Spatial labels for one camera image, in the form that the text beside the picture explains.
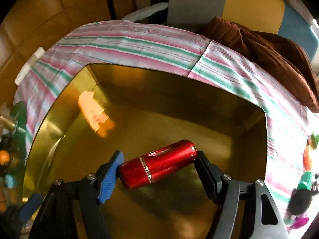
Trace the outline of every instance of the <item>brown cloth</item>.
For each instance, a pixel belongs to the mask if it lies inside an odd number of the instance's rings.
[[[317,78],[307,53],[294,41],[215,17],[197,34],[242,54],[271,74],[302,104],[319,112]]]

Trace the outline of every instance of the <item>pink object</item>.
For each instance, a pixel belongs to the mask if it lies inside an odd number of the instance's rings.
[[[299,229],[305,226],[309,222],[307,214],[302,215],[301,217],[296,217],[291,229]]]

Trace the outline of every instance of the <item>pink and green striped fabric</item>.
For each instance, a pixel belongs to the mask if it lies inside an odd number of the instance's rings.
[[[255,63],[203,36],[162,25],[104,21],[83,25],[53,45],[19,86],[27,106],[26,147],[57,96],[83,66],[114,63],[155,69],[224,89],[261,107],[267,118],[265,183],[282,214],[303,174],[303,150],[319,118]],[[318,212],[314,200],[309,217]],[[294,230],[300,238],[308,226]]]

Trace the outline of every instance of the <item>gold tray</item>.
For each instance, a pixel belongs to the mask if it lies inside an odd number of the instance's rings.
[[[115,127],[95,134],[77,105],[95,91]],[[264,179],[267,135],[264,112],[250,102],[182,76],[119,65],[83,68],[48,112],[33,142],[23,197],[46,194],[55,179],[80,180],[115,150],[125,160],[181,139],[192,141],[220,169],[238,180]],[[192,165],[130,191],[118,181],[101,206],[113,238],[205,238],[216,206],[207,199]],[[74,204],[80,238],[81,214]]]

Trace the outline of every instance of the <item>red cylinder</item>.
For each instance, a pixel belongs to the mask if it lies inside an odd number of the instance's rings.
[[[137,189],[184,168],[196,157],[194,144],[181,140],[121,164],[118,172],[124,187]]]

